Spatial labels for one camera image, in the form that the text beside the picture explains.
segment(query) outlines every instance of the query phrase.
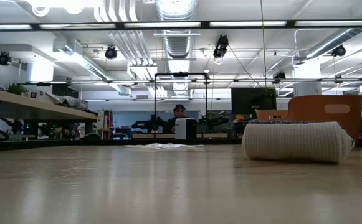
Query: orange chair back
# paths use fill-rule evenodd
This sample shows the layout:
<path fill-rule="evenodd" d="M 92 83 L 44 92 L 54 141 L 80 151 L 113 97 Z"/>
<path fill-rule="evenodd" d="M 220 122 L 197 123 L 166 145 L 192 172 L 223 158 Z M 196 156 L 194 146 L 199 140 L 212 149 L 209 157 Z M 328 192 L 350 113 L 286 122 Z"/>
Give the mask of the orange chair back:
<path fill-rule="evenodd" d="M 288 111 L 287 110 L 257 110 L 255 109 L 257 119 L 259 121 L 269 121 L 278 118 L 286 118 Z"/>
<path fill-rule="evenodd" d="M 298 96 L 288 103 L 287 121 L 337 121 L 358 143 L 362 96 Z"/>

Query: cap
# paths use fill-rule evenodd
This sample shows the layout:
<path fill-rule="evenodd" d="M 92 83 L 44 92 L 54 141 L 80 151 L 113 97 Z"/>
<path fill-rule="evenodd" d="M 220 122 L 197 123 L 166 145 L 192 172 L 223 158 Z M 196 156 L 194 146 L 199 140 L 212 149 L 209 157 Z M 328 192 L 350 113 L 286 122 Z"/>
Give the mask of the cap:
<path fill-rule="evenodd" d="M 175 105 L 174 111 L 178 109 L 186 110 L 186 108 L 183 105 Z"/>

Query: computer monitor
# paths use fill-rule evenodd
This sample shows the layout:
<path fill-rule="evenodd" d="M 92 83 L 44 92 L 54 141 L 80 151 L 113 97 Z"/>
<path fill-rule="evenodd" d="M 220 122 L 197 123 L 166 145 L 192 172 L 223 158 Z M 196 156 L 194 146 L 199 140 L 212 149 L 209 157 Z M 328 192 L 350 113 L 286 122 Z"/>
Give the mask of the computer monitor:
<path fill-rule="evenodd" d="M 276 92 L 272 88 L 233 88 L 232 114 L 252 115 L 255 109 L 276 110 Z"/>

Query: white ceiling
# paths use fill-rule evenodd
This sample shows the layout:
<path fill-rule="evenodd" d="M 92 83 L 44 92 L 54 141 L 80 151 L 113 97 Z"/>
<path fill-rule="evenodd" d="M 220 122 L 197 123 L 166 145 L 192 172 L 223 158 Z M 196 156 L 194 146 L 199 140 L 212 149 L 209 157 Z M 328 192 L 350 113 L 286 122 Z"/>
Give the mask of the white ceiling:
<path fill-rule="evenodd" d="M 196 19 L 198 20 L 248 20 L 261 19 L 259 0 L 198 0 Z M 96 22 L 93 17 L 93 10 L 85 9 L 77 15 L 71 15 L 64 9 L 52 9 L 45 17 L 33 17 L 30 6 L 26 2 L 18 2 L 18 7 L 13 2 L 0 1 L 0 22 Z M 360 18 L 362 15 L 362 0 L 262 0 L 264 19 L 351 19 Z M 154 4 L 142 4 L 137 2 L 136 14 L 142 21 L 157 20 Z M 219 34 L 227 34 L 231 48 L 243 66 L 253 74 L 254 78 L 260 77 L 267 70 L 277 63 L 281 56 L 274 56 L 276 50 L 280 55 L 290 54 L 294 48 L 308 49 L 323 39 L 332 35 L 336 30 L 303 30 L 297 34 L 297 46 L 294 42 L 294 30 L 264 30 L 264 38 L 267 51 L 263 48 L 262 30 L 196 30 L 199 37 L 194 37 L 193 49 L 196 61 L 191 62 L 191 72 L 202 72 L 209 69 L 214 73 L 214 78 L 244 78 L 247 77 L 244 69 L 240 66 L 231 50 L 224 57 L 222 65 L 214 65 L 212 58 L 209 60 L 201 52 L 200 48 L 210 52 Z M 145 41 L 153 60 L 160 62 L 163 57 L 163 43 L 159 37 L 154 37 L 159 30 L 143 31 Z M 0 33 L 0 44 L 28 44 L 48 56 L 60 60 L 52 52 L 53 39 L 58 35 L 66 35 L 72 39 L 77 39 L 84 45 L 84 53 L 95 63 L 105 70 L 115 70 L 117 79 L 128 78 L 126 73 L 127 61 L 119 55 L 116 60 L 105 60 L 104 50 L 107 45 L 112 44 L 105 32 L 10 32 Z M 347 41 L 344 46 L 347 55 L 362 49 L 362 34 Z M 346 68 L 354 67 L 362 63 L 362 53 L 347 57 L 342 62 L 333 66 L 331 57 L 323 58 L 321 68 L 322 75 L 327 77 Z M 90 75 L 86 70 L 75 63 L 60 62 L 55 69 L 56 76 L 69 76 L 73 80 L 87 80 Z M 291 76 L 291 66 L 286 66 L 285 71 Z M 362 76 L 362 71 L 355 74 Z M 227 87 L 229 84 L 216 84 L 216 87 Z M 89 85 L 88 90 L 108 90 L 107 86 Z"/>

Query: white cloth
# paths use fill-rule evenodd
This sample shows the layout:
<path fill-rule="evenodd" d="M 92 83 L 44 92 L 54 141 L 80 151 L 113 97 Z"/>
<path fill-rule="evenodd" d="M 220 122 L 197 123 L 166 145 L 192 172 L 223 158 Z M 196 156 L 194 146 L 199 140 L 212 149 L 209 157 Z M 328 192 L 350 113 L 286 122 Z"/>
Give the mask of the white cloth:
<path fill-rule="evenodd" d="M 242 140 L 242 152 L 251 159 L 339 163 L 353 147 L 337 122 L 248 124 Z"/>

